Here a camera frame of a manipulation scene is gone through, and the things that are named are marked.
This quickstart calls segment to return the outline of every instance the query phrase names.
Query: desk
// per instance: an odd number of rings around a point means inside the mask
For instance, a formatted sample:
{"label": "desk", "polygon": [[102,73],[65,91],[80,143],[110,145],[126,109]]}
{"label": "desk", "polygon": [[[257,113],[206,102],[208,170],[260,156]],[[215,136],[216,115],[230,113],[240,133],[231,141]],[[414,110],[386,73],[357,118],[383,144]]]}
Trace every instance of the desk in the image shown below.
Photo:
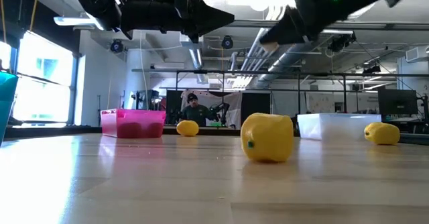
{"label": "desk", "polygon": [[284,164],[239,137],[4,142],[0,223],[425,223],[429,148],[296,138]]}

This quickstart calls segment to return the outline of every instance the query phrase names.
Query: yellow fruit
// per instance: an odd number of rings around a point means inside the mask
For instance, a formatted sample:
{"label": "yellow fruit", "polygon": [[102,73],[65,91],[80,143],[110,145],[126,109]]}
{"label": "yellow fruit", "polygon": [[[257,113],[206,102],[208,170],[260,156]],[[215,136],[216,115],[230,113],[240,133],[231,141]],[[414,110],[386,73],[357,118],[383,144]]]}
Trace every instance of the yellow fruit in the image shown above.
{"label": "yellow fruit", "polygon": [[371,123],[365,128],[365,138],[374,144],[395,145],[401,138],[400,129],[392,124]]}
{"label": "yellow fruit", "polygon": [[183,120],[177,124],[176,130],[182,136],[193,137],[198,133],[199,127],[194,121]]}
{"label": "yellow fruit", "polygon": [[285,162],[294,148],[292,120],[281,115],[250,115],[241,126],[241,148],[251,160]]}

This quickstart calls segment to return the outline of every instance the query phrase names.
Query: ceiling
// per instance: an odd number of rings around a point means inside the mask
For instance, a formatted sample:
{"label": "ceiling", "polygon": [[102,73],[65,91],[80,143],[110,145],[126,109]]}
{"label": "ceiling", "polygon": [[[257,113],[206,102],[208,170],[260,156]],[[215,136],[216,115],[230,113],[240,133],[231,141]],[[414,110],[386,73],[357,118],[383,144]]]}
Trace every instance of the ceiling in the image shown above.
{"label": "ceiling", "polygon": [[[67,17],[79,16],[83,10],[77,0],[40,0],[44,5],[48,6],[56,13]],[[233,13],[236,19],[264,19],[267,11],[254,11],[250,6],[232,6],[226,4],[225,0],[214,0],[213,7]],[[427,4],[429,0],[403,0],[393,9],[390,9],[384,1],[379,1],[368,12],[363,14],[355,21],[364,22],[418,22],[429,23],[429,10]],[[232,36],[234,40],[234,48],[249,48],[259,29],[256,28],[236,28],[223,27],[215,30],[204,36],[204,44],[202,45],[202,55],[209,58],[222,58],[230,56],[234,50],[219,50],[221,48],[221,40],[225,35]],[[350,71],[356,70],[356,66],[362,66],[364,62],[375,56],[383,56],[384,64],[394,64],[397,57],[404,55],[404,50],[409,49],[410,44],[428,44],[429,32],[374,32],[374,31],[356,31],[358,42],[361,44],[353,44],[347,48],[350,52],[341,52],[340,54],[329,58],[325,55],[327,45],[323,44],[317,49],[321,55],[306,56],[306,64],[303,65],[303,70],[326,72],[333,69],[334,71]],[[146,32],[147,38],[154,48],[170,48],[179,46],[179,33],[168,32],[161,34],[159,32]],[[139,47],[139,32],[134,33],[132,41],[124,40],[128,48]],[[104,47],[108,47],[113,38],[122,38],[121,34],[112,34],[108,32],[93,32],[94,39]],[[363,50],[363,47],[371,52],[371,55]],[[279,56],[284,52],[281,48],[274,56]],[[160,54],[169,62],[188,62],[190,61],[189,53],[183,48],[174,48],[165,50]]]}

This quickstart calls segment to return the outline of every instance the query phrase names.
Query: man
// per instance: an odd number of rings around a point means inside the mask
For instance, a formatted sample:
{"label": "man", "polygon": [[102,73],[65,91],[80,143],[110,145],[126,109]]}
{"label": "man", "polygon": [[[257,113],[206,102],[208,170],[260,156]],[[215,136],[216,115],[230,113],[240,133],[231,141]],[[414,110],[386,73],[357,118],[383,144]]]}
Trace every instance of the man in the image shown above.
{"label": "man", "polygon": [[206,119],[213,120],[214,117],[208,108],[204,105],[198,104],[198,97],[194,93],[190,93],[186,99],[189,106],[182,110],[183,120],[193,120],[198,126],[205,127]]}

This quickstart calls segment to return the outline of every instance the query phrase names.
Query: computer monitor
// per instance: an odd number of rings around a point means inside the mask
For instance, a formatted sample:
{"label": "computer monitor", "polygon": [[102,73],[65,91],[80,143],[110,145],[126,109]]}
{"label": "computer monitor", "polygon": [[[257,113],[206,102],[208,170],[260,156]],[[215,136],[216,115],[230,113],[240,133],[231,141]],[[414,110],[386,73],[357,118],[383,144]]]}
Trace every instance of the computer monitor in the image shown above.
{"label": "computer monitor", "polygon": [[380,114],[418,114],[417,93],[414,90],[378,90]]}

